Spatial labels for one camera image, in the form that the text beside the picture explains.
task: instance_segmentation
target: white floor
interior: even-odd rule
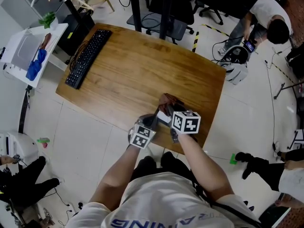
[[[96,8],[93,19],[96,22],[113,24],[129,29],[126,21],[132,14],[131,6],[125,10],[118,0],[110,0],[115,8],[111,12],[105,3]],[[141,7],[145,8],[144,0],[140,0]],[[195,14],[195,31],[199,31],[199,42],[196,53],[212,58],[211,48],[216,42],[221,42],[227,37],[215,30],[201,24],[208,24],[223,32],[230,33],[236,25],[237,19],[224,17],[224,25],[218,25],[218,18],[213,12],[206,12],[204,17],[199,17],[200,9]],[[195,35],[187,31],[181,47],[192,50]],[[218,58],[215,46],[214,54]],[[225,82],[211,130],[204,150],[226,172],[233,190],[244,200],[249,201],[249,206],[255,206],[254,213],[259,216],[279,196],[278,192],[271,191],[267,184],[256,174],[251,174],[247,180],[242,180],[241,175],[244,164],[231,165],[229,159],[232,153],[238,151],[250,152],[255,156],[275,161],[272,153],[273,141],[273,109],[270,94],[267,68],[271,62],[274,47],[276,51],[284,50],[290,43],[275,46],[265,42],[257,49],[248,63],[249,75],[238,85]],[[274,56],[274,63],[293,80],[291,71],[287,68],[284,56],[290,48],[280,55]],[[43,78],[39,83],[34,97],[31,99],[30,109],[27,112],[25,133],[34,140],[48,137],[51,142],[46,149],[40,147],[51,159],[51,171],[63,177],[65,183],[58,188],[63,200],[70,202],[78,211],[78,202],[87,202],[93,194],[98,182],[120,157],[127,147],[127,133],[97,117],[85,112],[67,100],[56,95],[56,87],[63,72],[53,65],[48,65]],[[275,95],[282,83],[290,85],[290,81],[274,66],[269,70],[272,94]],[[293,131],[297,126],[296,104],[292,90],[283,91],[274,101],[275,110],[275,141],[280,141],[285,149],[292,141]],[[150,145],[153,154],[161,157],[163,148]],[[139,159],[145,156],[142,152]],[[186,162],[182,155],[175,155]],[[40,181],[48,178],[50,169],[43,171]],[[57,227],[62,227],[57,220],[66,223],[66,207],[57,195],[44,198],[39,202],[53,215]]]

